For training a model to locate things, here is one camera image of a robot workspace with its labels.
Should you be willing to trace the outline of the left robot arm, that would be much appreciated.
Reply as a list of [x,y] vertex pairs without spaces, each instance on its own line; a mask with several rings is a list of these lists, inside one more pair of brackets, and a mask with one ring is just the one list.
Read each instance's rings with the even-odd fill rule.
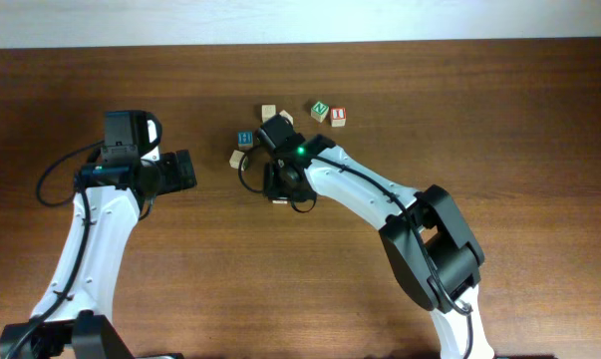
[[105,137],[87,147],[75,173],[71,228],[52,280],[24,323],[0,336],[2,358],[53,358],[71,349],[78,358],[130,358],[113,326],[121,262],[135,226],[155,199],[193,188],[186,150],[161,153],[162,125],[147,111],[105,115]]

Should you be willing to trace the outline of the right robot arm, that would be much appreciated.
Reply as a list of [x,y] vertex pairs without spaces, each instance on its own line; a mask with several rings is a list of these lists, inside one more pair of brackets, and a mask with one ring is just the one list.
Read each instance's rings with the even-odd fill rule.
[[279,115],[257,131],[265,189],[292,203],[330,198],[376,229],[394,276],[434,323],[444,358],[492,358],[478,307],[485,256],[451,195],[417,190],[353,160],[333,140],[307,140]]

